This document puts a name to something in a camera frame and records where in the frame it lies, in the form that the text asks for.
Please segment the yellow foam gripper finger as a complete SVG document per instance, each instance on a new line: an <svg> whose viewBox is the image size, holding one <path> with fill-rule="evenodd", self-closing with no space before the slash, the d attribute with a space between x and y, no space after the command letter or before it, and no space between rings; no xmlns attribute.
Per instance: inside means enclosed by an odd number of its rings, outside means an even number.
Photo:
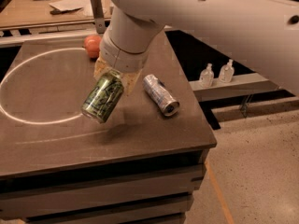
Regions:
<svg viewBox="0 0 299 224"><path fill-rule="evenodd" d="M107 63L101 56L95 62L93 77L95 80L98 80L104 73L110 71L112 66Z"/></svg>
<svg viewBox="0 0 299 224"><path fill-rule="evenodd" d="M126 95L129 95L133 91L140 74L140 70L133 73L121 73L121 83L124 87L124 93Z"/></svg>

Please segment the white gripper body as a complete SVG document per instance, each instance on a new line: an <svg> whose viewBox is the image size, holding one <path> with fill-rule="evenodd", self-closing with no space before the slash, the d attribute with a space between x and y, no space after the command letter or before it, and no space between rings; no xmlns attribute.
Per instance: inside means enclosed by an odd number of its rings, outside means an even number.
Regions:
<svg viewBox="0 0 299 224"><path fill-rule="evenodd" d="M124 33L113 38L115 32L107 29L100 43L101 58L122 73L141 70L149 56L149 40L143 35Z"/></svg>

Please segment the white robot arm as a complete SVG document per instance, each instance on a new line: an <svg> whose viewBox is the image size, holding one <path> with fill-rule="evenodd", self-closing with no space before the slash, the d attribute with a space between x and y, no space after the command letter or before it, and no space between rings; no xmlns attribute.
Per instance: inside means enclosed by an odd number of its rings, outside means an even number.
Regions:
<svg viewBox="0 0 299 224"><path fill-rule="evenodd" d="M102 58L140 70L152 39L168 25L189 33L286 91L299 95L299 4L290 0L111 0Z"/></svg>

